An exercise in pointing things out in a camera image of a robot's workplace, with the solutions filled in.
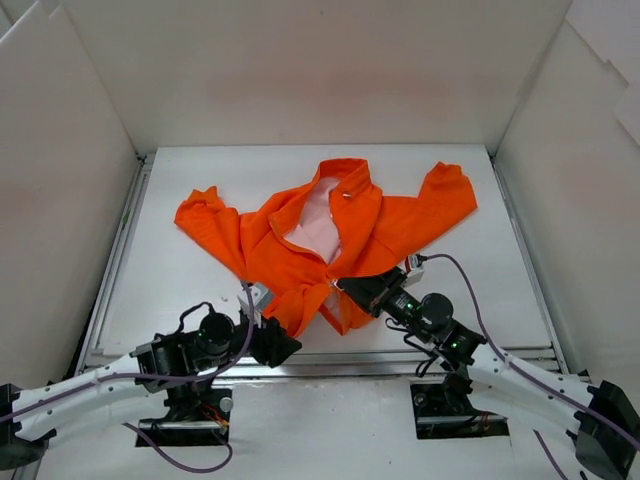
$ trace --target white floor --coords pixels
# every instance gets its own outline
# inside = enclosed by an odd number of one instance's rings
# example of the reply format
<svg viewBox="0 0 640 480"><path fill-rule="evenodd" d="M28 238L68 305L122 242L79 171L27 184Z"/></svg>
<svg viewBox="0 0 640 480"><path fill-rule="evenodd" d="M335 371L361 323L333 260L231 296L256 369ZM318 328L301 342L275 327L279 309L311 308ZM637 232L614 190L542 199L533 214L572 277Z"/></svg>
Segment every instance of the white floor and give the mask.
<svg viewBox="0 0 640 480"><path fill-rule="evenodd" d="M338 156L369 160L373 181L387 194L416 195L438 161L460 164L470 177L478 210L426 252L447 252L467 270L483 317L507 348L550 345L546 325L513 234L486 151L474 145L348 145L291 147L161 148L155 158L128 262L106 314L100 346L120 355L154 332L175 328L179 314L209 300L235 318L238 281L173 223L176 208L193 188L217 185L227 205L253 211L277 191L308 182L319 161ZM476 328L468 291L446 260L428 265L419 298L449 296L456 318ZM338 335L317 317L300 340L307 353L404 349L400 335L373 322Z"/></svg>

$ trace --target white table surface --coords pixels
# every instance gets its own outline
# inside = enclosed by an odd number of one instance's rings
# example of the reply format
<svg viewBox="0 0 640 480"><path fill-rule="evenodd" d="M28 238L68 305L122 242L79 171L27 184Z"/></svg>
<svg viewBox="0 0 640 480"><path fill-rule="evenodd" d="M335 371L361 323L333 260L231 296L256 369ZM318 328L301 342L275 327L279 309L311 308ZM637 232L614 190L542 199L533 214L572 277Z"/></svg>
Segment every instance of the white table surface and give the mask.
<svg viewBox="0 0 640 480"><path fill-rule="evenodd" d="M510 437L417 440L407 379L238 385L230 430L234 458L222 471L201 478L556 478L531 430L513 422L509 428ZM75 439L45 455L38 478L199 478L134 443L135 435L120 426ZM578 479L572 452L549 443L569 478ZM215 465L226 456L224 447L166 451L196 467Z"/></svg>
<svg viewBox="0 0 640 480"><path fill-rule="evenodd" d="M277 147L188 147L158 150L135 236L118 288L106 314L100 346L107 355L127 353L154 332L175 329L181 312L203 300L235 319L234 275L173 223L175 211L194 188L211 185L240 212L259 208L269 196L308 182L321 160L354 156L369 160L373 181L386 194L417 195L425 174L438 162L462 166L473 184L478 210L424 252L454 255L476 290L487 326L507 348L550 345L510 219L486 151L480 145L331 145ZM427 264L422 282L410 290L447 295L456 318L477 329L469 293L446 260ZM191 319L194 326L199 321ZM401 335L374 321L342 337L320 316L300 340L304 352L405 349Z"/></svg>

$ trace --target black bracket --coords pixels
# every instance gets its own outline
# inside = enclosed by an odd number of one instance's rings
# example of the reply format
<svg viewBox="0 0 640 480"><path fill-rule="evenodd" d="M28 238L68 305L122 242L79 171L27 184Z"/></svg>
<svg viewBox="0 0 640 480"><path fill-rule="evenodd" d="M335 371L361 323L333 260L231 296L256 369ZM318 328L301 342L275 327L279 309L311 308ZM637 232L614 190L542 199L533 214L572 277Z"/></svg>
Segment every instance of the black bracket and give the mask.
<svg viewBox="0 0 640 480"><path fill-rule="evenodd" d="M589 387L593 399L589 408L603 415L640 441L640 417L620 387L603 381L600 387ZM591 415L578 412L580 430L573 439L576 458L600 478L624 480L636 456L636 449L611 427Z"/></svg>
<svg viewBox="0 0 640 480"><path fill-rule="evenodd" d="M13 412L12 404L19 397L20 389L15 385L0 386L0 417ZM30 442L16 437L20 422L0 423L0 471L24 467L42 458L47 449L47 440Z"/></svg>

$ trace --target shirt collar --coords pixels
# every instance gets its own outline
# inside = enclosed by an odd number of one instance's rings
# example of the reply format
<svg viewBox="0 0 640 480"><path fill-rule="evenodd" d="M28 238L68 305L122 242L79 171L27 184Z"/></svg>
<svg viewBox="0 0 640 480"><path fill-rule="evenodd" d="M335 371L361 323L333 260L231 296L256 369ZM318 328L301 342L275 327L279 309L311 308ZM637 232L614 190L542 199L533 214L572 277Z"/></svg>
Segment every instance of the shirt collar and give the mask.
<svg viewBox="0 0 640 480"><path fill-rule="evenodd" d="M313 180L299 187L298 193L291 200L270 215L270 223L276 233L284 235L298 224L311 190L320 179L326 177L340 180L334 191L339 192L345 199L355 199L372 186L369 165L365 159L334 158L324 160L318 165Z"/></svg>

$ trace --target orange wire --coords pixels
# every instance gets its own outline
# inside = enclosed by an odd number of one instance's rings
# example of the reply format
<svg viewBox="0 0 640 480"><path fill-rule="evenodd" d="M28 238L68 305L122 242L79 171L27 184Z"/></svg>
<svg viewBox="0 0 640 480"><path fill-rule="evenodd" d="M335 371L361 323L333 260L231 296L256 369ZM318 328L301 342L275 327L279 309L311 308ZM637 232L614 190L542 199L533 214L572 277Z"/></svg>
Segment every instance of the orange wire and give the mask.
<svg viewBox="0 0 640 480"><path fill-rule="evenodd" d="M228 426L229 422L226 421L224 418L222 418L220 416L220 414L218 413L218 411L213 408L211 405L208 405L206 403L202 404L203 407L205 407L206 410L209 410L211 413L213 413L213 417L211 417L206 411L205 409L200 409L202 411L202 414L207 417L209 420L212 420L214 422L216 422L217 424L220 425L224 425L224 426Z"/></svg>

